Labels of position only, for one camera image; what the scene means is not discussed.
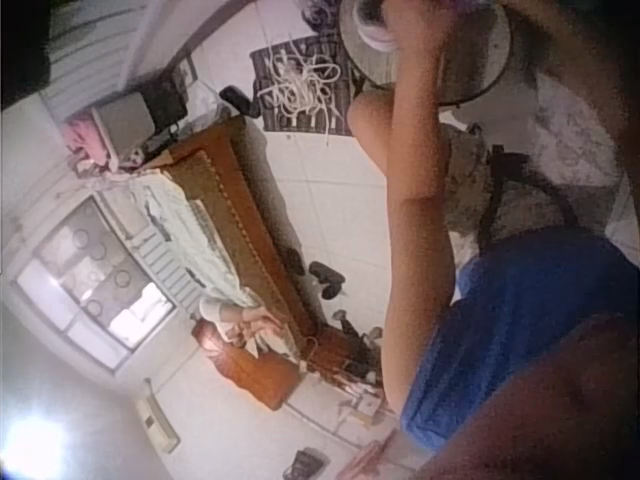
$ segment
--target window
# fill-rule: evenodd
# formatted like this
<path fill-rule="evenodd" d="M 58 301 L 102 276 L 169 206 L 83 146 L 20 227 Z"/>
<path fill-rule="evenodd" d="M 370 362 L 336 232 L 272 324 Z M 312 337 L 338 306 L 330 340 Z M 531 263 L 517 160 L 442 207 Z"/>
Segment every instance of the window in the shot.
<path fill-rule="evenodd" d="M 17 282 L 55 329 L 110 370 L 174 308 L 92 198 L 36 248 Z"/>

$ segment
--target blue shorts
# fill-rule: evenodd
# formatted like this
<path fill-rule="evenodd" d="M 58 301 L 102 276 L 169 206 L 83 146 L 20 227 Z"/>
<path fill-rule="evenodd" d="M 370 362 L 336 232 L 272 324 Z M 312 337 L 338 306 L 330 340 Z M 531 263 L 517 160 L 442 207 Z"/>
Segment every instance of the blue shorts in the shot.
<path fill-rule="evenodd" d="M 638 320 L 640 271 L 605 238 L 550 228 L 497 243 L 459 274 L 402 411 L 437 450 L 511 375 L 598 313 Z"/>

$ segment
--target wooden bed frame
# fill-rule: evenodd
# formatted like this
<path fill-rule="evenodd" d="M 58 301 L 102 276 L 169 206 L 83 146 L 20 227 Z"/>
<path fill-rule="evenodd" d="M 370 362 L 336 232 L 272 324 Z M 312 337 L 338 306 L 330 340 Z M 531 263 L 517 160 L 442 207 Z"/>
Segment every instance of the wooden bed frame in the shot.
<path fill-rule="evenodd" d="M 148 167 L 160 168 L 199 200 L 209 214 L 243 286 L 266 307 L 285 314 L 294 341 L 311 371 L 339 384 L 357 339 L 312 320 L 286 271 L 254 203 L 233 150 L 242 139 L 245 121 L 234 117 L 172 146 Z M 298 367 L 278 355 L 255 359 L 223 342 L 213 324 L 200 320 L 193 331 L 218 371 L 238 387 L 276 410 L 300 380 Z"/>

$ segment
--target person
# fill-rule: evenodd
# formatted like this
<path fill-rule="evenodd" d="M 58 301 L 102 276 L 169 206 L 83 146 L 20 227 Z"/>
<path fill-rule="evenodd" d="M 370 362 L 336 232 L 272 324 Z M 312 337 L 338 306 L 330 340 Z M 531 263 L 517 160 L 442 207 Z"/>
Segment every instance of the person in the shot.
<path fill-rule="evenodd" d="M 553 0 L 504 3 L 571 62 L 567 85 L 615 141 L 640 212 L 637 111 L 615 57 Z M 451 303 L 437 87 L 457 14 L 445 5 L 385 0 L 399 48 L 395 91 L 362 94 L 348 116 L 387 177 L 382 369 L 403 428 L 437 452 L 417 478 L 637 474 L 639 271 L 616 247 L 578 227 L 500 240 L 461 269 L 462 298 Z"/>
<path fill-rule="evenodd" d="M 200 300 L 200 314 L 215 324 L 225 342 L 238 348 L 263 330 L 277 336 L 283 333 L 283 322 L 264 306 L 245 308 L 205 296 Z"/>

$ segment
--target air conditioner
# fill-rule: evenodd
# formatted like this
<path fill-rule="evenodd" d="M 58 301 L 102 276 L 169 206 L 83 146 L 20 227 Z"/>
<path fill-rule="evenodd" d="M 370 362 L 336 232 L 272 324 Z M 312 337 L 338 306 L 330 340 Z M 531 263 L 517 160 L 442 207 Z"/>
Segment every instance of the air conditioner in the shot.
<path fill-rule="evenodd" d="M 138 400 L 136 408 L 154 447 L 161 452 L 171 453 L 180 443 L 180 438 L 167 420 L 156 397 L 149 395 Z"/>

